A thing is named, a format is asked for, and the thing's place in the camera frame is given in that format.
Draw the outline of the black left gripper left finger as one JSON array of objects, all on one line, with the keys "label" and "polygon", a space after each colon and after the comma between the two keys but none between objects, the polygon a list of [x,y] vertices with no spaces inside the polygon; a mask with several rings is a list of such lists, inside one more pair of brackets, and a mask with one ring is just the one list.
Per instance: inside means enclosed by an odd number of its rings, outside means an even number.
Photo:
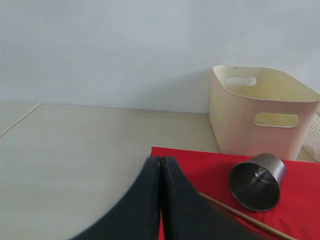
[{"label": "black left gripper left finger", "polygon": [[148,157],[122,198],[74,240],[157,240],[160,225],[161,160]]}]

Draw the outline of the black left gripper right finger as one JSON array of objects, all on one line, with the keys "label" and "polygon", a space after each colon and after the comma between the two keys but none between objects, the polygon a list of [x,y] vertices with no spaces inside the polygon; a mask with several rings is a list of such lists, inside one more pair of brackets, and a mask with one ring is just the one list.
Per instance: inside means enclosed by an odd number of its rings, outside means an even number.
[{"label": "black left gripper right finger", "polygon": [[204,199],[174,157],[160,159],[160,202],[166,240],[260,240]]}]

